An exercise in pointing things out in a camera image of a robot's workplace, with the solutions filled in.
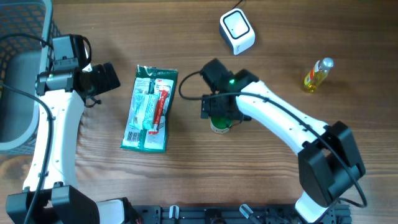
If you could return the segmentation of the green white can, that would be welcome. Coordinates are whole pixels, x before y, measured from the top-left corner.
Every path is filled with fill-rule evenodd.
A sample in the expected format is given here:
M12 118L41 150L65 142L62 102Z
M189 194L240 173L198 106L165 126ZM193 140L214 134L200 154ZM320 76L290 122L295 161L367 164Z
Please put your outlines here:
M233 122L228 118L217 117L217 116L210 118L211 129L216 134L225 134L229 132L232 123Z

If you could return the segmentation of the green 3M gloves package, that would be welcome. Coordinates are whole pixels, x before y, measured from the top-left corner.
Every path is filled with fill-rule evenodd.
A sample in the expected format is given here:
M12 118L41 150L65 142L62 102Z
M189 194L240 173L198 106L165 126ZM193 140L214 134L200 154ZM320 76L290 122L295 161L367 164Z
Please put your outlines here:
M165 152L178 71L138 65L121 149Z

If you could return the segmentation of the yellow oil bottle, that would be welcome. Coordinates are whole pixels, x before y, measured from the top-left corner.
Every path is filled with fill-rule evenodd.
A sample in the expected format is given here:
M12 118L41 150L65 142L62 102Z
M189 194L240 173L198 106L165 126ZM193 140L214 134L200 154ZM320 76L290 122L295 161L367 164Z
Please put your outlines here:
M313 93L334 67L334 61L330 57L318 60L311 71L303 79L303 89L307 93Z

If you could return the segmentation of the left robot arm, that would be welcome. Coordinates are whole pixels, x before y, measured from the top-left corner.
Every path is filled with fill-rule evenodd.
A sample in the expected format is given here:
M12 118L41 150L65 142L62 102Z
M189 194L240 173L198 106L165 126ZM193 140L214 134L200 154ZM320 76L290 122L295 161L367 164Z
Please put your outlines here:
M139 223L126 197L95 202L77 189L75 155L86 100L120 86L111 63L91 71L92 49L82 35L43 42L52 48L50 68L37 75L39 127L30 171L19 194L8 195L6 212L14 223Z

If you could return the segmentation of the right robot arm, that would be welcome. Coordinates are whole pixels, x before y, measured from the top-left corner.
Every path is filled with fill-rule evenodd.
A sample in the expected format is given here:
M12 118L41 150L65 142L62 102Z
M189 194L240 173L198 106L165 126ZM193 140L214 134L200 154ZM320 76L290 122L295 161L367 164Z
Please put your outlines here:
M248 70L233 74L216 58L199 74L211 90L201 98L202 118L255 119L296 154L303 194L294 209L307 223L319 221L348 189L359 186L366 170L347 125L307 116Z

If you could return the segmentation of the white barcode scanner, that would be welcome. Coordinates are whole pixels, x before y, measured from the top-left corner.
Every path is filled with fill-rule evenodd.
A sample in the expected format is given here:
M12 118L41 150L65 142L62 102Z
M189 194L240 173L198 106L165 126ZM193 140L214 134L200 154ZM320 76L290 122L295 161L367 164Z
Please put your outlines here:
M219 32L234 55L252 47L256 35L245 13L234 8L220 17Z

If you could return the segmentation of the grey plastic mesh basket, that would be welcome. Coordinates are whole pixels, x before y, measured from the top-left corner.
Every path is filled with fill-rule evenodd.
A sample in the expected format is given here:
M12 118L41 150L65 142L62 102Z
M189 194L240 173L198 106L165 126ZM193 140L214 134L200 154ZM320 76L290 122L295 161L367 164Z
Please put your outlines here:
M51 0L1 1L1 154L32 154L39 125L37 75L52 68L60 36Z

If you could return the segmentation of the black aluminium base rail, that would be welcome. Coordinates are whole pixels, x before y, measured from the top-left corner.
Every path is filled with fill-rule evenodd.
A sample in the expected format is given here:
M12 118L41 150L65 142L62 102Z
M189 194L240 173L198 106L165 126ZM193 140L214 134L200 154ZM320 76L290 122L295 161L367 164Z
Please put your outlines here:
M130 205L126 215L125 223L155 223L155 224L242 224L263 223L283 224L299 223L306 221L295 210L292 204L266 205L263 207L170 207Z

